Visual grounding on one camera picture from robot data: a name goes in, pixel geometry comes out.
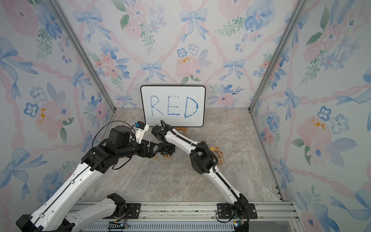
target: enclosure wall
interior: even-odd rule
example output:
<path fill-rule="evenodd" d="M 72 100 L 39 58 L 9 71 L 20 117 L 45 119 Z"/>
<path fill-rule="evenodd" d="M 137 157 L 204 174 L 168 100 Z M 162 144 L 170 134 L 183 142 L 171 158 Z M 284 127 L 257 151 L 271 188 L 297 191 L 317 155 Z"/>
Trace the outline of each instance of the enclosure wall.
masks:
<path fill-rule="evenodd" d="M 19 231 L 112 111 L 45 2 L 0 1 L 0 28 L 0 231 Z"/>
<path fill-rule="evenodd" d="M 252 112 L 307 232 L 371 231 L 370 8 L 309 0 Z"/>
<path fill-rule="evenodd" d="M 59 4 L 117 107 L 142 107 L 142 85 L 185 84 L 218 108 L 250 105 L 296 0 Z"/>

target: black mounting plate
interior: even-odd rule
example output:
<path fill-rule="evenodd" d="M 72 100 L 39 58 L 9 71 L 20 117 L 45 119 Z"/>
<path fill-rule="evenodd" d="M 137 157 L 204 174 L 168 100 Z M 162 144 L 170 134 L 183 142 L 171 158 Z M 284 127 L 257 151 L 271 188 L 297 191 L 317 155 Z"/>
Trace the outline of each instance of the black mounting plate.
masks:
<path fill-rule="evenodd" d="M 250 219 L 257 219 L 256 209 L 253 203 L 248 203 L 246 209 Z M 232 209 L 228 203 L 218 203 L 217 210 L 219 219 L 230 219 L 232 216 Z"/>
<path fill-rule="evenodd" d="M 129 209 L 128 216 L 126 218 L 127 219 L 138 219 L 141 204 L 140 203 L 125 203 L 125 205 Z M 115 218 L 113 216 L 109 216 L 109 217 L 106 217 L 105 219 L 115 219 Z"/>

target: marble floor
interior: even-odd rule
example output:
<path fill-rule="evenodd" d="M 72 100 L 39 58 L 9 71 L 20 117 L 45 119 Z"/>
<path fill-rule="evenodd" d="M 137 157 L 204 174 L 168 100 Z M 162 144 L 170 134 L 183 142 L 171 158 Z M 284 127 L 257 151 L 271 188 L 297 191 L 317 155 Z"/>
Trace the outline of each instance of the marble floor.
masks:
<path fill-rule="evenodd" d="M 144 121 L 143 110 L 117 110 L 115 120 L 129 124 Z M 150 133 L 147 141 L 156 142 Z M 279 201 L 276 182 L 247 110 L 205 110 L 203 127 L 189 127 L 186 137 L 207 140 L 225 153 L 218 165 L 226 179 L 249 201 Z M 119 165 L 127 158 L 120 160 Z M 119 170 L 109 169 L 84 195 L 83 201 L 100 201 L 117 193 L 126 201 L 225 201 L 218 189 L 191 167 L 189 156 L 180 149 L 165 160 L 134 156 Z"/>

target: blue marker writing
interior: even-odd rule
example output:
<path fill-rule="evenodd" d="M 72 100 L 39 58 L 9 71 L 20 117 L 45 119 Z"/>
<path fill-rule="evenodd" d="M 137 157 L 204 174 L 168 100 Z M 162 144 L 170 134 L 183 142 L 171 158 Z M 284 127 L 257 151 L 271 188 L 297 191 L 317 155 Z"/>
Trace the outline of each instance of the blue marker writing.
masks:
<path fill-rule="evenodd" d="M 170 97 L 178 98 L 178 96 L 167 96 L 167 115 L 180 115 L 180 114 L 169 114 L 169 108 L 170 107 L 179 107 L 179 106 L 175 106 L 175 105 L 170 105 Z"/>
<path fill-rule="evenodd" d="M 152 104 L 152 97 L 157 98 L 157 102 L 156 102 L 154 105 Z M 159 111 L 159 110 L 155 107 L 155 105 L 156 105 L 157 103 L 159 103 L 159 102 L 160 102 L 160 99 L 159 99 L 157 96 L 151 96 L 151 112 L 152 112 L 152 117 L 153 117 L 153 109 L 157 110 L 158 112 L 160 112 L 160 114 L 164 115 L 161 111 Z"/>
<path fill-rule="evenodd" d="M 191 99 L 192 101 L 194 101 L 194 103 L 196 103 L 196 111 L 187 116 L 188 98 Z M 187 100 L 185 102 L 185 106 L 186 106 L 185 107 L 185 112 L 184 112 L 184 117 L 185 118 L 188 118 L 188 117 L 194 115 L 197 112 L 197 110 L 198 110 L 198 103 L 195 100 L 193 100 L 192 98 L 190 98 L 190 97 L 187 97 Z"/>

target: whiteboard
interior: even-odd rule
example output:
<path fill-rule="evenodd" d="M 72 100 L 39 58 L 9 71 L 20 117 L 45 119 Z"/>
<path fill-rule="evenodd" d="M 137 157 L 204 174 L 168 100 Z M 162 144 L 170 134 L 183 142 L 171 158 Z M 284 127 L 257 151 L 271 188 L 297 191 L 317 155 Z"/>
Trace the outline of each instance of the whiteboard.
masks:
<path fill-rule="evenodd" d="M 145 123 L 150 127 L 164 120 L 173 127 L 202 127 L 204 86 L 143 85 L 141 87 Z"/>

